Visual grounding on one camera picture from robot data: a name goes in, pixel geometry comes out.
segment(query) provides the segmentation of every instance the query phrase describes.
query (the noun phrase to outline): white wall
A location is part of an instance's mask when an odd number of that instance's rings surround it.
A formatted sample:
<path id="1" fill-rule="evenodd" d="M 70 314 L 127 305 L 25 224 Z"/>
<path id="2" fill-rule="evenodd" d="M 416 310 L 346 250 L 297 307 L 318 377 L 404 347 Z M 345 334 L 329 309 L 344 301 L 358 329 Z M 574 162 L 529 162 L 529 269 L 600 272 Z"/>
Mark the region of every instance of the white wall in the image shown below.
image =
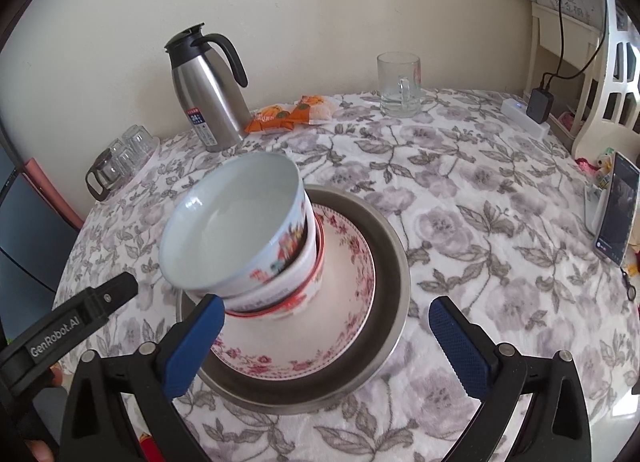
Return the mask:
<path id="1" fill-rule="evenodd" d="M 206 22 L 234 43 L 249 108 L 376 87 L 376 55 L 422 58 L 426 87 L 521 92 L 526 0 L 34 0 L 0 55 L 0 109 L 23 158 L 85 216 L 84 172 L 131 124 L 188 127 L 165 42 Z"/>

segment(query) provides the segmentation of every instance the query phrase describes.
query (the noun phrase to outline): smartphone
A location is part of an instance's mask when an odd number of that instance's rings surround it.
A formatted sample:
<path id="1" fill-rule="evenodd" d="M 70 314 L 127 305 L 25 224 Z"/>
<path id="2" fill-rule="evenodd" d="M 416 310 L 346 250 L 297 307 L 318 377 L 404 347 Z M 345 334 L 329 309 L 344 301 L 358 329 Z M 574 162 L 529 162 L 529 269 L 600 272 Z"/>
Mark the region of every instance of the smartphone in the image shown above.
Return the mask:
<path id="1" fill-rule="evenodd" d="M 613 156 L 613 171 L 607 188 L 607 203 L 596 239 L 596 253 L 620 265 L 625 257 L 636 216 L 640 170 L 624 155 Z"/>

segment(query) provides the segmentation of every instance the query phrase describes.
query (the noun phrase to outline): table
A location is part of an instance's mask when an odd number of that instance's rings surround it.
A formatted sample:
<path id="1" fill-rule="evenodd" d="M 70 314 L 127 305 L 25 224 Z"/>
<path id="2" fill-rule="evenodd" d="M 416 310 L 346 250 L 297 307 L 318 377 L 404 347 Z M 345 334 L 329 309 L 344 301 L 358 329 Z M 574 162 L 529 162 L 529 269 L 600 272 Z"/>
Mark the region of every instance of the table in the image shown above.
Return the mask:
<path id="1" fill-rule="evenodd" d="M 175 405 L 213 460 L 439 460 L 478 406 L 428 327 L 428 306 L 442 294 L 523 354 L 570 350 L 592 423 L 604 416 L 638 380 L 639 320 L 617 268 L 592 252 L 582 222 L 586 178 L 554 136 L 531 140 L 500 114 L 508 95 L 424 95 L 410 119 L 383 117 L 371 93 L 338 96 L 340 111 L 327 124 L 251 135 L 222 153 L 207 153 L 193 131 L 163 141 L 144 179 L 97 203 L 80 231 L 56 304 L 124 270 L 140 293 L 65 356 L 64 370 L 73 372 L 85 349 L 113 356 L 160 340 L 175 322 L 176 292 L 162 278 L 158 248 L 180 196 L 231 156 L 273 150 L 294 159 L 306 182 L 351 191 L 388 218 L 411 267 L 411 307 L 380 373 L 317 413 L 247 412 L 196 378 Z M 527 402 L 496 460 L 506 457 Z M 131 398 L 127 409 L 143 430 Z"/>

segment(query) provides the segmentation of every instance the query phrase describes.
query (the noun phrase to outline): blue gripper pad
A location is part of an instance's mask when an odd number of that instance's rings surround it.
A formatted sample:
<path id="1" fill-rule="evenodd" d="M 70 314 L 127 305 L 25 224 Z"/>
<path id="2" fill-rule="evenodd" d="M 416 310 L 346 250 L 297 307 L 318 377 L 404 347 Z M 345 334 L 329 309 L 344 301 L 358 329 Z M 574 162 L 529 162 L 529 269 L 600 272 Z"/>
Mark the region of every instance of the blue gripper pad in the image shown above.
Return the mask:
<path id="1" fill-rule="evenodd" d="M 490 367 L 440 298 L 433 300 L 429 307 L 429 327 L 466 394 L 485 400 L 490 391 Z"/>
<path id="2" fill-rule="evenodd" d="M 187 320 L 174 325 L 174 328 L 185 326 L 188 330 L 184 332 L 182 340 L 174 347 L 173 353 L 164 364 L 162 390 L 169 399 L 180 397 L 189 389 L 213 341 L 225 324 L 225 305 L 222 299 L 213 296 L 209 304 L 203 307 L 206 299 L 209 299 L 209 296 L 200 302 Z M 165 338 L 168 338 L 173 330 L 172 328 Z"/>

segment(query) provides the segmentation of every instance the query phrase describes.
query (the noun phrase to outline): orange snack package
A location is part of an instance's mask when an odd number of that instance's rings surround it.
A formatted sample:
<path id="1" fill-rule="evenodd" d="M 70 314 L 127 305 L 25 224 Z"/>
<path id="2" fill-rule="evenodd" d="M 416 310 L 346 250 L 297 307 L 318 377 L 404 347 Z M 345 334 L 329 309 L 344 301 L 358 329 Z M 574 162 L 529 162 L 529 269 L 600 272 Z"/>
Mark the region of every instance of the orange snack package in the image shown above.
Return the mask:
<path id="1" fill-rule="evenodd" d="M 302 96 L 295 105 L 271 105 L 258 110 L 244 130 L 248 134 L 291 131 L 295 124 L 323 124 L 339 107 L 340 103 L 328 96 Z"/>

